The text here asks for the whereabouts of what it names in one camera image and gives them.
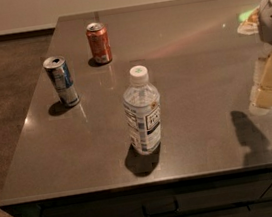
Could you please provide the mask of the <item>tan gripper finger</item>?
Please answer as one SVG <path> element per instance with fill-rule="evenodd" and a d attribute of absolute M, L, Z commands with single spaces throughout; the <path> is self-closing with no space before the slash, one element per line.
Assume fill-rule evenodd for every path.
<path fill-rule="evenodd" d="M 239 15 L 240 25 L 237 32 L 242 35 L 258 34 L 259 27 L 259 7 L 246 11 Z"/>
<path fill-rule="evenodd" d="M 254 68 L 249 111 L 266 115 L 272 109 L 272 50 L 267 57 L 258 58 Z"/>

